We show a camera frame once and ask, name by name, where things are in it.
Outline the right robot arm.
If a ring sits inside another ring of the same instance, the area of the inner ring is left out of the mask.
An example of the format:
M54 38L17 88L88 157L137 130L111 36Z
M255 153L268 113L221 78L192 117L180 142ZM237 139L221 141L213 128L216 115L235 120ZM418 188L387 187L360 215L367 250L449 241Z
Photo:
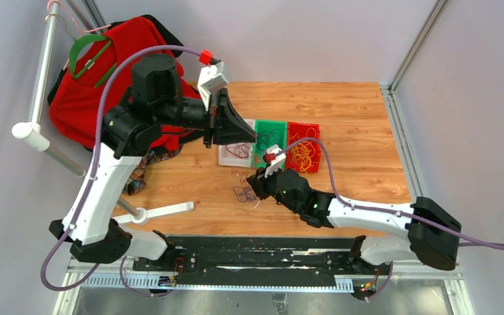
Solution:
M430 198L417 197L414 203L401 204L346 199L311 188L292 169L267 175L260 168L246 181L260 200L275 199L315 228L384 232L384 237L355 237L348 262L359 274L383 263L414 259L437 270L452 271L456 267L456 234L461 224Z

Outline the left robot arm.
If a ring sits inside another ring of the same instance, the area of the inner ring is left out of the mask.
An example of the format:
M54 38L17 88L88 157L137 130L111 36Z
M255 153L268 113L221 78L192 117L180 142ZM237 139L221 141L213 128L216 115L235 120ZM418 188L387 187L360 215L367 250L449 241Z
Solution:
M131 84L117 106L98 109L89 173L70 212L52 221L49 230L70 243L70 253L80 262L109 264L133 256L166 271L175 254L165 236L128 228L112 218L128 178L165 126L202 131L206 147L254 142L256 134L230 102L224 62L212 59L201 69L197 99L183 95L174 57L132 56L125 63L131 68Z

